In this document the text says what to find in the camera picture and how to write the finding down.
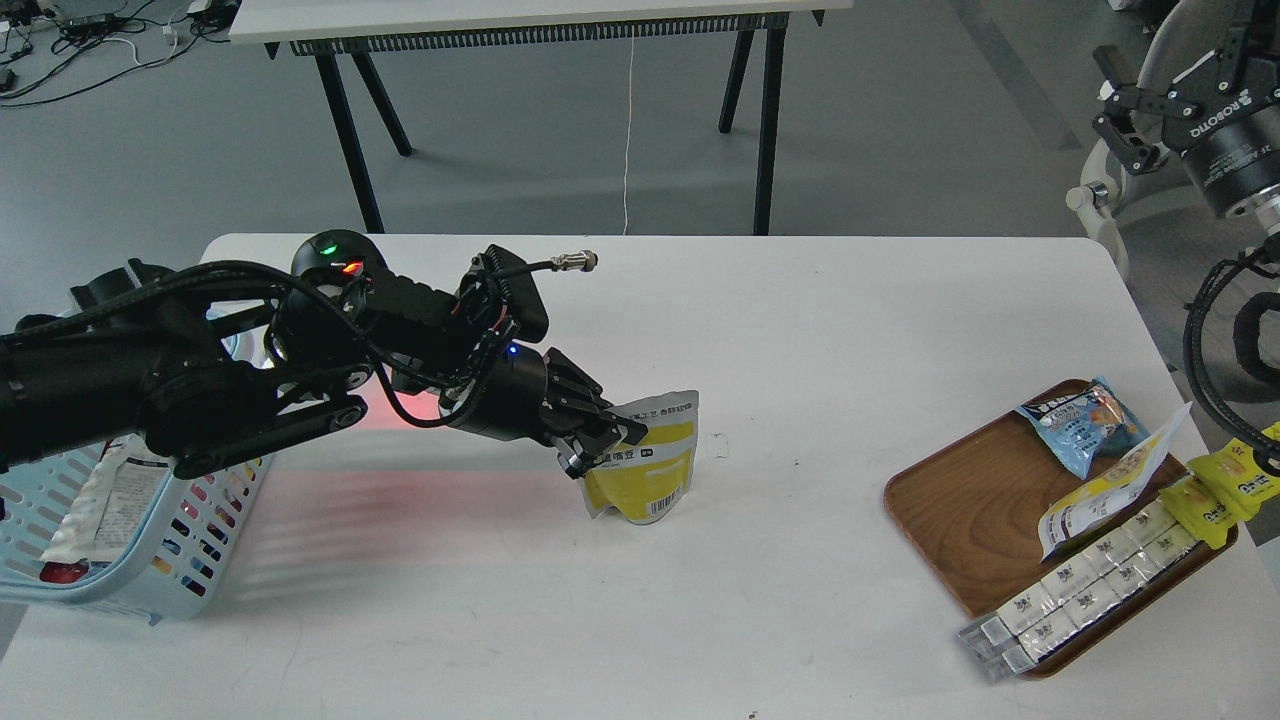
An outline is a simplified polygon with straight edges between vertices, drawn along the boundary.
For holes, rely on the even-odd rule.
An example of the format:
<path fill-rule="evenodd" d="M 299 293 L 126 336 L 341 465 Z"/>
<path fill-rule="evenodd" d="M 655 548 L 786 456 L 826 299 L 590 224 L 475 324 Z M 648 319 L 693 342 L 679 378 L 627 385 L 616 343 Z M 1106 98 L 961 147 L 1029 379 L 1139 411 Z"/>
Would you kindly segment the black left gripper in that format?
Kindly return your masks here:
<path fill-rule="evenodd" d="M 508 347 L 477 388 L 477 400 L 463 404 L 447 420 L 449 428 L 541 446 L 559 438 L 558 461 L 571 479 L 600 465 L 611 446 L 637 445 L 649 432 L 645 423 L 605 407 L 602 386 L 554 347 L 545 354 Z M 593 439 L 567 439 L 579 434 Z"/>

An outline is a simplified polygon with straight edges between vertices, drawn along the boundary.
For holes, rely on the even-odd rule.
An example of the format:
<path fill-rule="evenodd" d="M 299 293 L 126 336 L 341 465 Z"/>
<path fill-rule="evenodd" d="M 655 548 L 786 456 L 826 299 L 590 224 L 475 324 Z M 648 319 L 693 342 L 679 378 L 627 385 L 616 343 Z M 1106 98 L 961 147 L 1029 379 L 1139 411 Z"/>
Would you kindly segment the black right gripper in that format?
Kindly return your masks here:
<path fill-rule="evenodd" d="M 1221 42 L 1156 92 L 1115 45 L 1092 60 L 1103 77 L 1094 129 L 1132 176 L 1178 156 L 1216 217 L 1242 217 L 1277 195 L 1279 1 L 1234 1 Z"/>

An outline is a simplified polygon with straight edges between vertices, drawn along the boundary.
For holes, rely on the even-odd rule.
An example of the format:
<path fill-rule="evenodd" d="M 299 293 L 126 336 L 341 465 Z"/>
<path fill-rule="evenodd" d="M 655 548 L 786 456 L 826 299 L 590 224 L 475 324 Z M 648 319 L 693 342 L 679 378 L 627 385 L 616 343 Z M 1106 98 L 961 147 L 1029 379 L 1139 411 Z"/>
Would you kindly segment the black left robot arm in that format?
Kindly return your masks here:
<path fill-rule="evenodd" d="M 493 245 L 448 291 L 352 232 L 305 241 L 289 270 L 132 259 L 3 337 L 3 469 L 133 434 L 195 479 L 353 427 L 375 380 L 408 425 L 531 439 L 582 477 L 648 433 L 561 351 L 536 350 L 535 274 L 595 266 L 590 251 L 530 263 Z"/>

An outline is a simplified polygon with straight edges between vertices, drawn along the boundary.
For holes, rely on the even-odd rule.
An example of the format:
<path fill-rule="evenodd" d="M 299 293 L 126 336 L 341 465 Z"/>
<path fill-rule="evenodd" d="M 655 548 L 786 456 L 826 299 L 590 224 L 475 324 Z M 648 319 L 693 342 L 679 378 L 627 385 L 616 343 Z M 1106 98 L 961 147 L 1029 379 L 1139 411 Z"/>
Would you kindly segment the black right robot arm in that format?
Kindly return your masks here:
<path fill-rule="evenodd" d="M 1216 218 L 1253 217 L 1261 246 L 1217 263 L 1187 309 L 1183 363 L 1204 414 L 1277 474 L 1277 441 L 1222 397 L 1204 363 L 1204 325 L 1245 273 L 1277 281 L 1279 56 L 1275 1 L 1176 1 L 1139 69 L 1112 46 L 1094 50 L 1103 77 L 1092 120 L 1098 143 L 1083 190 L 1116 208 L 1124 190 L 1179 167 Z"/>

